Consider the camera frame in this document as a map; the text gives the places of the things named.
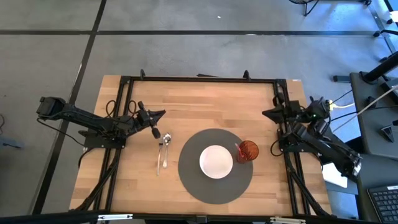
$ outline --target round placemat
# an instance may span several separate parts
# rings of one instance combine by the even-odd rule
[[[211,204],[232,202],[241,196],[253,174],[252,161],[236,162],[238,150],[235,143],[241,142],[236,135],[222,129],[206,129],[194,134],[185,143],[178,160],[178,174],[186,190],[196,199]],[[225,147],[234,161],[231,172],[222,179],[212,179],[200,169],[200,154],[212,145]]]

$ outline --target red cup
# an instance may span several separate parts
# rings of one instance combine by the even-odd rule
[[[245,163],[247,161],[252,161],[259,155],[259,148],[256,143],[252,141],[243,141],[240,145],[236,144],[238,148],[238,153],[236,155],[236,160],[238,163]]]

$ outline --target concrete floor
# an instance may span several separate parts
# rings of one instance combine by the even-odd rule
[[[100,0],[0,0],[0,29],[88,29]],[[382,0],[373,7],[387,19]],[[322,1],[308,16],[302,7],[274,0],[108,0],[100,30],[339,30],[375,31],[368,8],[356,2]],[[25,148],[0,151],[0,216],[29,213],[31,200],[47,160],[55,132],[38,124],[41,96],[67,99],[80,66],[88,36],[0,35],[0,113],[6,117],[4,136]],[[388,56],[384,39],[333,36],[97,36],[76,105],[93,111],[103,75],[194,76],[197,73],[253,78],[301,79],[306,95],[335,99],[350,90],[331,76],[368,71]],[[352,103],[351,95],[339,105]],[[334,111],[332,117],[354,111]],[[332,124],[332,129],[344,119]],[[71,124],[68,134],[82,141]],[[353,121],[338,131],[348,141],[360,135]],[[45,213],[68,210],[81,147],[66,138],[44,207]],[[331,193],[333,213],[350,196]]]

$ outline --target wooden table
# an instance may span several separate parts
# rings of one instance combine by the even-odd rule
[[[106,115],[105,104],[116,98],[119,81],[120,76],[104,76],[95,114]],[[291,100],[300,100],[301,105],[306,105],[301,81],[288,80],[288,90]],[[166,110],[158,129],[163,134],[170,132],[172,135],[169,168],[161,168],[160,176],[156,176],[159,147],[150,128],[129,137],[121,154],[111,211],[291,216],[284,159],[273,157],[269,152],[277,137],[277,125],[261,114],[261,111],[274,107],[273,97],[270,84],[134,82],[132,100],[143,101],[147,110]],[[178,176],[178,159],[183,145],[195,133],[208,128],[231,131],[242,140],[254,141],[260,149],[258,158],[253,161],[253,177],[248,189],[240,198],[222,205],[195,199],[185,190]],[[306,186],[317,202],[331,212],[318,159],[312,154],[300,155]],[[103,156],[104,149],[95,149],[83,158],[70,208],[79,206],[97,184]],[[103,191],[101,208],[106,193],[107,187]],[[297,186],[296,195],[302,212]]]

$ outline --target black keyboard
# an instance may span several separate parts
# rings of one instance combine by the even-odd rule
[[[398,223],[398,185],[368,189],[382,223]]]

